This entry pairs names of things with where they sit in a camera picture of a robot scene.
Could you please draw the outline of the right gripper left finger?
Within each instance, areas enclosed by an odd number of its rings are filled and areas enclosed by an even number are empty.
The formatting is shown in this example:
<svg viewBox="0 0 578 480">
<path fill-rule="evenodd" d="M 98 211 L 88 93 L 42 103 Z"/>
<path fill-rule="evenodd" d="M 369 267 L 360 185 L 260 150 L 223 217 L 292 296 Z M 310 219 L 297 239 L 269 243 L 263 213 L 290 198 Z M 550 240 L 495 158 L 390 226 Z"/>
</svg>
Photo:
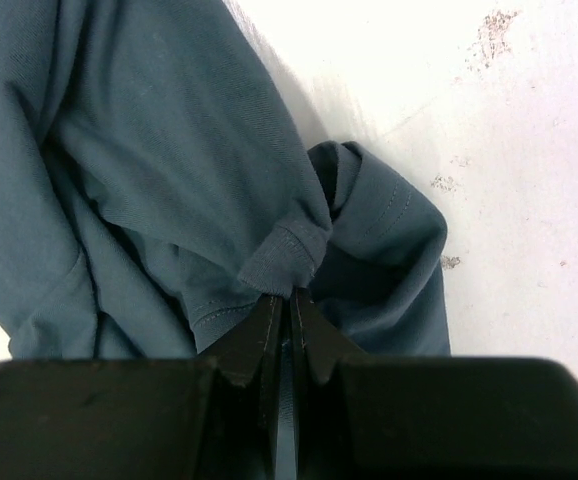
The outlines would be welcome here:
<svg viewBox="0 0 578 480">
<path fill-rule="evenodd" d="M 282 310 L 281 298 L 261 296 L 200 356 L 198 479 L 275 477 Z"/>
</svg>

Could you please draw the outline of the blue-grey t shirt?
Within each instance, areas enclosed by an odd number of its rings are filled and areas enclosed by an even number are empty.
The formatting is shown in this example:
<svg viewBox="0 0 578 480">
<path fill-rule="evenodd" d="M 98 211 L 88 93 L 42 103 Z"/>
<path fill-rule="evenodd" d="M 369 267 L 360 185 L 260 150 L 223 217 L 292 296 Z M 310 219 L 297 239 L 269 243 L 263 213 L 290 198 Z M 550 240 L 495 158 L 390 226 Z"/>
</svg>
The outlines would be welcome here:
<svg viewBox="0 0 578 480">
<path fill-rule="evenodd" d="M 17 359 L 189 358 L 307 289 L 366 351 L 446 355 L 446 222 L 306 148 L 220 1 L 0 1 L 0 326 Z"/>
</svg>

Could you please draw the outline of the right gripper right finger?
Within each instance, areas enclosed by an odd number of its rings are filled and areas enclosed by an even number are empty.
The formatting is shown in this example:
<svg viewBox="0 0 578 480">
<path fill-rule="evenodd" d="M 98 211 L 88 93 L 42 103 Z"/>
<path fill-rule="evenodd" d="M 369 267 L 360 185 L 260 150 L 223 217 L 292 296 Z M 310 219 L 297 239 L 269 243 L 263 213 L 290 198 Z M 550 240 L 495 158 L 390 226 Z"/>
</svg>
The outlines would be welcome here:
<svg viewBox="0 0 578 480">
<path fill-rule="evenodd" d="M 297 477 L 349 479 L 353 455 L 339 366 L 366 353 L 324 317 L 308 290 L 294 290 L 289 308 Z"/>
</svg>

